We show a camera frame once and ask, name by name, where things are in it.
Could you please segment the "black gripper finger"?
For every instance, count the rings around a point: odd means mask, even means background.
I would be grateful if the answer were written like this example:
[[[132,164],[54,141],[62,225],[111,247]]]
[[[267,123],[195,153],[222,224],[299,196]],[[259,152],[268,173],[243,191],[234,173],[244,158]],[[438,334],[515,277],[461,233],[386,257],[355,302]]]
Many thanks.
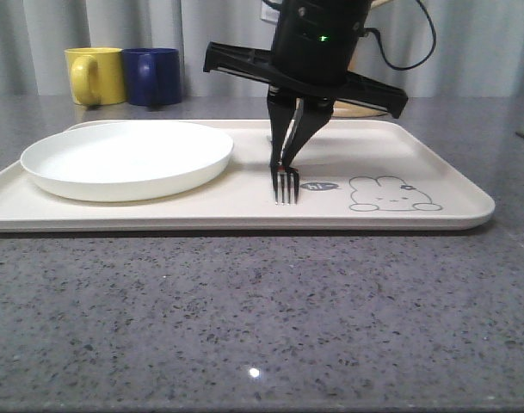
[[[282,152],[283,166],[291,165],[309,139],[330,121],[332,114],[332,99],[305,97],[300,100],[298,114],[294,115],[293,130]]]
[[[297,96],[288,89],[270,85],[267,95],[268,114],[271,126],[272,151],[269,166],[276,169],[281,161],[281,153],[287,130],[297,108]]]

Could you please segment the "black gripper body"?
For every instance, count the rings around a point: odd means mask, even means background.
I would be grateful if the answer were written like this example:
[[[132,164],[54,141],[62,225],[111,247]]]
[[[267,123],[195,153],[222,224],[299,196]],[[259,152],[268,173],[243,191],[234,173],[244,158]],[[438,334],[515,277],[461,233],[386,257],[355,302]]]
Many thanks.
[[[204,72],[222,71],[297,93],[385,110],[394,118],[402,89],[348,71],[369,1],[284,1],[269,50],[211,42]]]

